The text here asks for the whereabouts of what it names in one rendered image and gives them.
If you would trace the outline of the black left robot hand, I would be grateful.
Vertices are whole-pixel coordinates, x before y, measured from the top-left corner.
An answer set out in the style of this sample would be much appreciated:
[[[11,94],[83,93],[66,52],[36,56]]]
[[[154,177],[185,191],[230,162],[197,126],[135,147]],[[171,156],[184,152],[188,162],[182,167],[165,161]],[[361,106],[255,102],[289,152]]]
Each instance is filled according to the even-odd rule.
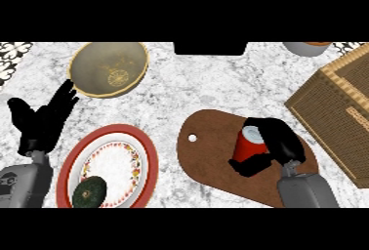
[[[11,123],[21,133],[19,155],[29,156],[35,150],[48,153],[54,149],[64,121],[79,100],[72,87],[73,82],[66,80],[48,104],[42,105],[38,110],[32,110],[19,98],[7,101]]]

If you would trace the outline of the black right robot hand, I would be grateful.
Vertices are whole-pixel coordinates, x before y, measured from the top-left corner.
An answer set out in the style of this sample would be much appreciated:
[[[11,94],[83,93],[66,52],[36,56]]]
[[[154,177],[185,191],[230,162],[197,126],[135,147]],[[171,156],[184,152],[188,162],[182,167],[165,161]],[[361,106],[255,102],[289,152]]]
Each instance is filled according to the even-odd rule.
[[[249,178],[275,161],[281,166],[297,166],[305,161],[303,147],[286,123],[275,118],[249,117],[243,129],[256,128],[264,151],[252,153],[241,161],[228,159],[228,165],[240,176]]]

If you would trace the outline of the red can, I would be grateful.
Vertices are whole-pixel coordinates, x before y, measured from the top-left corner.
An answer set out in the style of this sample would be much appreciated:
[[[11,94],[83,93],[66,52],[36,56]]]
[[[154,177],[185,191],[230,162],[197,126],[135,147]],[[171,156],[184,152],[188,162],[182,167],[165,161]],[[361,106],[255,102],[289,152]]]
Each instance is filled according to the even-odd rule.
[[[231,159],[241,162],[252,155],[265,153],[266,146],[255,126],[244,126],[237,133]]]

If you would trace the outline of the brown wicker basket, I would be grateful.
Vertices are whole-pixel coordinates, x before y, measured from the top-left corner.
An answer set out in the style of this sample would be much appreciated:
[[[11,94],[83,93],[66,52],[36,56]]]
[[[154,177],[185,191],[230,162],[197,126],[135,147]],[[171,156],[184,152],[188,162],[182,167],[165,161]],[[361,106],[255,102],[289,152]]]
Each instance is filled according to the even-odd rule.
[[[318,68],[284,102],[357,188],[369,188],[369,42]]]

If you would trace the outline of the brown wooden cutting board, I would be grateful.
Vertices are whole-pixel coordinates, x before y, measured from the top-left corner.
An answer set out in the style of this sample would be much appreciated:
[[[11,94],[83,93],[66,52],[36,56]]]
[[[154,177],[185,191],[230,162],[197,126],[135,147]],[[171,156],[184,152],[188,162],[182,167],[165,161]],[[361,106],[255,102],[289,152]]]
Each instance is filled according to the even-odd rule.
[[[227,163],[244,120],[246,117],[215,109],[196,111],[187,117],[176,137],[178,163],[187,176],[200,184],[280,208],[278,163],[272,160],[271,166],[250,178],[241,177]]]

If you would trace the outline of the red-rimmed white plate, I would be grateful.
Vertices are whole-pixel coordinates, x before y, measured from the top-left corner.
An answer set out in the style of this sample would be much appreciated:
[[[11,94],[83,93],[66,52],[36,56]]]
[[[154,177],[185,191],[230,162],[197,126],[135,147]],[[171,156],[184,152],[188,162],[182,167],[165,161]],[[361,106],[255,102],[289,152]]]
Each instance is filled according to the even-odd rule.
[[[100,208],[143,208],[153,194],[157,158],[145,133],[126,124],[95,129],[64,159],[55,185],[55,204],[72,207],[72,194],[89,176],[106,181]]]

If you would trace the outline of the black and white patterned mat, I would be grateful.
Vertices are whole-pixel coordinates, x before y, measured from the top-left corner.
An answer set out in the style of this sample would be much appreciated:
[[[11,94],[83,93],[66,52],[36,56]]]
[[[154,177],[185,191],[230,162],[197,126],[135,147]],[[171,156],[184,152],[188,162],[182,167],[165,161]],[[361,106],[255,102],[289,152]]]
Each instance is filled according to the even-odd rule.
[[[362,42],[334,42],[333,47],[337,53],[343,56],[349,51],[362,45]]]
[[[32,42],[0,42],[0,87],[16,72],[24,53],[30,50]]]

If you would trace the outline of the gold-rimmed beige bowl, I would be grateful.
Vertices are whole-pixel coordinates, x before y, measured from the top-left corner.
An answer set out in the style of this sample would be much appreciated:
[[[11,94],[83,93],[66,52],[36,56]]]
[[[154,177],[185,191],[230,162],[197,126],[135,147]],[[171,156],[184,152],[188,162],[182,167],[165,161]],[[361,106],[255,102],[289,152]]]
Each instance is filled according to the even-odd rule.
[[[69,61],[67,78],[76,91],[91,98],[114,98],[140,83],[148,67],[141,42],[89,42]]]

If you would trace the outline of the dark green round vegetable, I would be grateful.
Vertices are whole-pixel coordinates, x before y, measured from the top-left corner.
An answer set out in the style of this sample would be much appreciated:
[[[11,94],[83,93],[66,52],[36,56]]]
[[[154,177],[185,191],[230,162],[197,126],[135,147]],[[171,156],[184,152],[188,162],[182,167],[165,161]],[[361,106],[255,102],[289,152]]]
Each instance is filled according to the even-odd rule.
[[[73,190],[72,206],[75,208],[97,208],[106,196],[106,182],[101,177],[85,178]]]

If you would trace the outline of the grey pot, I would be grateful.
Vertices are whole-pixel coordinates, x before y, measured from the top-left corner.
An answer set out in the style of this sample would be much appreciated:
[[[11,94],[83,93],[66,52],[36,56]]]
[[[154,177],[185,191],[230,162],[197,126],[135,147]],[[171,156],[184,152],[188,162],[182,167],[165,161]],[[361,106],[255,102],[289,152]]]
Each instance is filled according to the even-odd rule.
[[[286,50],[300,57],[320,56],[330,45],[330,42],[283,42]]]

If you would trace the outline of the black appliance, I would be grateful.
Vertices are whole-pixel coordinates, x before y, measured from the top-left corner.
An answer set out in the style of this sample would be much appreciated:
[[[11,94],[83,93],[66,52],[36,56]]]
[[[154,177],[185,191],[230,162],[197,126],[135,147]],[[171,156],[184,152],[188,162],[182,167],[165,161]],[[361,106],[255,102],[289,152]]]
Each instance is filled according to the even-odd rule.
[[[244,52],[246,42],[175,42],[174,53],[176,55],[202,56],[240,56]]]

